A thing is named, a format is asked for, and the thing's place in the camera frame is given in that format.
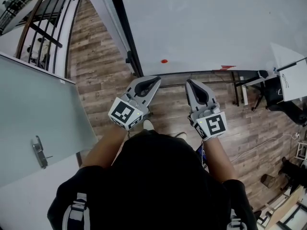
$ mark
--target black railing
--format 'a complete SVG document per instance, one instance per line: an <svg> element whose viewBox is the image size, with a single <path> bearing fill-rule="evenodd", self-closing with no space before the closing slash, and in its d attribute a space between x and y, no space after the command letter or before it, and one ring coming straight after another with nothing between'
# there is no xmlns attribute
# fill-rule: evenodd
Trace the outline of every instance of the black railing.
<svg viewBox="0 0 307 230"><path fill-rule="evenodd" d="M55 48L54 63L53 63L53 69L52 69L53 73L55 71L55 62L56 62L56 54L57 54L58 47L60 48L62 47L62 44L59 42L59 38L61 35L64 18L67 13L69 4L71 2L71 0L68 1L68 6L66 7L64 15L62 17L63 20L59 26L57 38L55 39L54 33L58 26L60 15L63 12L63 6L66 0L62 0L60 7L58 7L59 11L55 11L59 1L60 0L49 0L48 3L44 5L44 7L42 8L43 13L40 14L39 17L38 15L36 15L36 13L38 9L41 7L42 0L39 0L37 2L35 8L33 9L31 15L29 16L29 19L27 20L24 26L24 30L20 38L20 41L18 43L18 47L16 51L16 57L20 59L22 55L22 50L24 48L25 38L28 34L29 28L32 28L35 31L35 33L34 33L31 45L27 48L28 55L27 55L26 61L30 64L34 64L35 66L39 68L48 70L49 60L50 60L50 49L51 49L51 45L54 44L56 48ZM51 9L51 12L48 13L48 16L46 16L47 9ZM39 18L39 21L37 24L34 24L36 18ZM45 28L42 28L41 26L41 23L43 20L47 20L47 24ZM48 30L48 26L50 23L53 24L53 29L52 29L51 34L48 34L47 30Z"/></svg>
<svg viewBox="0 0 307 230"><path fill-rule="evenodd" d="M13 0L0 17L0 35L16 14L31 0Z"/></svg>

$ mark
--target office chair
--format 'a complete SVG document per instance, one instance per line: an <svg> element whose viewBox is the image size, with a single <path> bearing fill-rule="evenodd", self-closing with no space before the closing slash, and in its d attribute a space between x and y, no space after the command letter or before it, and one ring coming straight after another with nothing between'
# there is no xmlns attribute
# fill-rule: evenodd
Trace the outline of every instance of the office chair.
<svg viewBox="0 0 307 230"><path fill-rule="evenodd" d="M295 105L292 101L283 101L282 95L282 87L280 83L280 79L273 78L265 81L265 85L263 82L260 83L261 87L253 85L252 87L260 91L260 95L256 106L251 110L255 111L259 106L263 97L265 97L267 101L266 109L270 111L280 111L284 112L293 122L298 125L302 125L305 127L307 125L307 107L304 104L303 109L300 109L297 105Z"/></svg>

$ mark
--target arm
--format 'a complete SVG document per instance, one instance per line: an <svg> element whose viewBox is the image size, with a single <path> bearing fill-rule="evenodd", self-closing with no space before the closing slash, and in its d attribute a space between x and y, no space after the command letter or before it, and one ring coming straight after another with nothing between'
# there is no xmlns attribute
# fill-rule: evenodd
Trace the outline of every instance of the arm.
<svg viewBox="0 0 307 230"><path fill-rule="evenodd" d="M237 174L225 153L220 140L215 137L203 142L210 175L223 183L227 180L237 180Z"/></svg>
<svg viewBox="0 0 307 230"><path fill-rule="evenodd" d="M107 133L86 156L81 168L85 166L98 165L102 168L110 167L126 137L127 131L112 125Z"/></svg>

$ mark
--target glass panel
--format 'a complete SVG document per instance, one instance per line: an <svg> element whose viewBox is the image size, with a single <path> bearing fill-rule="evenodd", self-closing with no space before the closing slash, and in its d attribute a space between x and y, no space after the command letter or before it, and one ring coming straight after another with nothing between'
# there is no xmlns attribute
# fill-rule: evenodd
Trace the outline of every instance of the glass panel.
<svg viewBox="0 0 307 230"><path fill-rule="evenodd" d="M0 56L0 187L41 169L35 136L48 165L97 142L74 84Z"/></svg>

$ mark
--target laminate flooring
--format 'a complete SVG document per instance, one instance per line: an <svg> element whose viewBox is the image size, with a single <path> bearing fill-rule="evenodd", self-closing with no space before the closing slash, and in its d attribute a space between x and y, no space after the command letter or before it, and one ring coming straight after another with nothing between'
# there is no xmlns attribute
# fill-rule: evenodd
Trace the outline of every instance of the laminate flooring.
<svg viewBox="0 0 307 230"><path fill-rule="evenodd" d="M76 82L91 125L98 138L101 138L112 124L107 113L114 99L122 95L135 77L125 65L89 0L81 0L75 17L69 50L68 78ZM226 81L230 80L230 73L218 71L210 74L163 76L162 85L184 83L189 78ZM297 140L291 139L291 136L299 128L284 113L266 110L265 100L252 112L251 107L255 104L258 92L251 87L248 89L248 106L240 104L237 107L233 105L233 84L218 83L209 86L215 92L221 110L226 114L228 131L220 137L220 141L230 160L236 159L233 164L246 186L251 205L255 210L259 209L280 194L281 185L286 183L285 176L278 175L281 158L288 158L290 155L292 161L295 161L293 157ZM175 135L184 131L188 135L187 142L194 149L199 147L201 138L187 119L189 106L184 86L160 88L150 104L150 111L153 113L150 120L157 132ZM142 125L137 125L130 135L141 129ZM260 183L260 178L265 173L276 177L271 189Z"/></svg>

